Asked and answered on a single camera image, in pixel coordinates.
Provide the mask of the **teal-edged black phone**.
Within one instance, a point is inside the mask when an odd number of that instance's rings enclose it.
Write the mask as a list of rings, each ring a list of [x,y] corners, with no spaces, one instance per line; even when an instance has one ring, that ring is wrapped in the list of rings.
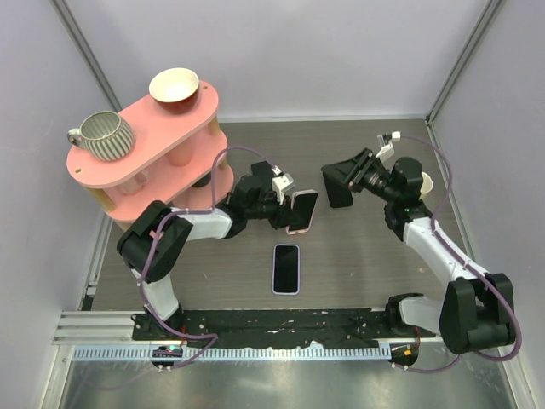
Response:
[[[273,174],[273,169],[266,161],[253,163],[250,166],[251,172],[255,176],[270,176]]]

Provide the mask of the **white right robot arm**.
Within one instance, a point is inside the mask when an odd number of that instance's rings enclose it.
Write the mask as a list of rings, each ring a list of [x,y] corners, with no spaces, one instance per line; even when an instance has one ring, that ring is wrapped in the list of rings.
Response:
[[[442,301],[420,293],[389,298],[384,324],[402,337],[420,327],[442,337],[453,354],[478,352],[517,340],[513,320],[513,287],[505,274],[488,274],[448,237],[424,204],[422,164],[408,157],[392,169],[369,149],[321,169],[333,208],[353,204],[366,190],[383,199],[385,222],[400,241],[417,253],[444,286]]]

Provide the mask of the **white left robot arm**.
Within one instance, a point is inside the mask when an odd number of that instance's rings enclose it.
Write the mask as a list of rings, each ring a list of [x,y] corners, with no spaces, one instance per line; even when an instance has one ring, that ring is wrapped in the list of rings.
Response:
[[[259,176],[243,176],[214,208],[187,210],[155,200],[118,241],[117,252],[137,279],[152,330],[164,340],[175,338],[183,326],[183,308],[175,297],[170,271],[184,245],[200,239],[230,239],[250,220],[267,219],[285,228],[296,217],[288,191],[293,178],[276,169],[265,187]]]

